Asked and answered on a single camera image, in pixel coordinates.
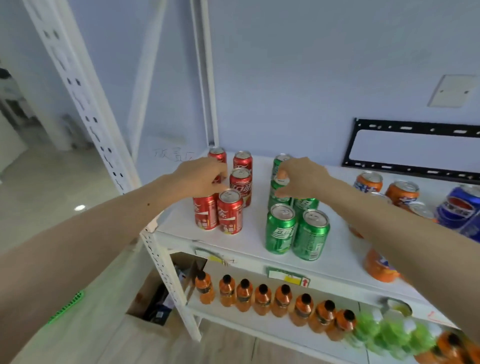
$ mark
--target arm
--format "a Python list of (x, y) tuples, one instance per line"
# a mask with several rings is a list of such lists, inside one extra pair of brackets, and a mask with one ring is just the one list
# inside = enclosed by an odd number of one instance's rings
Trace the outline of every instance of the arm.
[(169, 175), (70, 218), (0, 256), (0, 363), (79, 290), (93, 281), (140, 231), (171, 204), (227, 187), (212, 184), (227, 165), (183, 162)]
[(480, 341), (480, 245), (455, 231), (372, 198), (308, 158), (283, 162), (290, 183), (277, 196), (315, 197), (353, 225), (436, 308)]

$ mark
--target coca-cola can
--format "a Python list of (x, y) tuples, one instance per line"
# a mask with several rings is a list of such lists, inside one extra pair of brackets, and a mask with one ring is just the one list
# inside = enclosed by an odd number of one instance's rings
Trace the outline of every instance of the coca-cola can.
[(244, 167), (253, 175), (253, 158), (248, 150), (241, 150), (233, 157), (233, 168)]
[(211, 230), (217, 227), (217, 210), (215, 195), (207, 197), (194, 197), (195, 224), (200, 229)]
[(232, 189), (223, 191), (218, 196), (216, 206), (220, 229), (225, 234), (237, 234), (240, 232), (243, 225), (243, 199), (241, 193)]
[[(216, 158), (219, 162), (226, 163), (227, 162), (227, 152), (220, 146), (213, 146), (208, 151), (208, 156)], [(213, 183), (222, 183), (223, 179), (221, 175), (218, 175), (213, 180)]]
[(230, 175), (230, 188), (241, 193), (243, 207), (250, 206), (252, 202), (252, 174), (244, 167), (235, 168)]

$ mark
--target person's left arm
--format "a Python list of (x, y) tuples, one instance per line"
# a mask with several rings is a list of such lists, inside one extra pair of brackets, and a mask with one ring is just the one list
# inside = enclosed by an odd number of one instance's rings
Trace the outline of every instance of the person's left arm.
[(0, 364), (78, 291), (92, 282), (161, 211), (227, 187), (212, 184), (227, 165), (214, 158), (183, 162), (155, 181), (97, 205), (0, 256)]

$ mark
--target blue soda can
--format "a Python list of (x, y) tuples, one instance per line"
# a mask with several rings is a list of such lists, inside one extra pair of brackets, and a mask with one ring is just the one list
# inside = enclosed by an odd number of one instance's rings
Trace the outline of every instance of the blue soda can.
[(460, 234), (480, 243), (480, 211), (460, 229)]
[(461, 185), (455, 187), (436, 210), (438, 223), (449, 229), (460, 229), (480, 211), (480, 187)]

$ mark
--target black bottle cap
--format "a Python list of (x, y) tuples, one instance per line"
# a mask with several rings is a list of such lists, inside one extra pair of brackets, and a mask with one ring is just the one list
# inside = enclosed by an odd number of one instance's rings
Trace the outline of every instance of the black bottle cap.
[(240, 287), (242, 287), (244, 290), (250, 287), (250, 281), (246, 278), (242, 279), (240, 281)]
[(287, 295), (290, 293), (290, 286), (288, 284), (282, 285), (282, 294)]
[(204, 280), (205, 277), (206, 277), (205, 272), (202, 271), (202, 270), (199, 270), (198, 273), (197, 273), (197, 279), (198, 279), (198, 280)]
[(350, 311), (350, 310), (345, 310), (345, 312), (343, 313), (343, 317), (347, 320), (347, 321), (353, 321), (355, 320), (355, 314)]
[(266, 284), (261, 284), (260, 286), (258, 286), (258, 292), (260, 292), (261, 294), (267, 294), (268, 292), (268, 287)]
[(304, 304), (310, 304), (310, 302), (312, 302), (312, 298), (310, 297), (310, 295), (308, 293), (304, 293), (302, 296), (301, 296), (301, 301), (302, 303)]
[(335, 310), (335, 303), (332, 300), (326, 300), (325, 301), (325, 309), (327, 311)]
[(452, 346), (461, 346), (462, 340), (460, 340), (457, 334), (451, 333), (448, 335), (448, 343)]

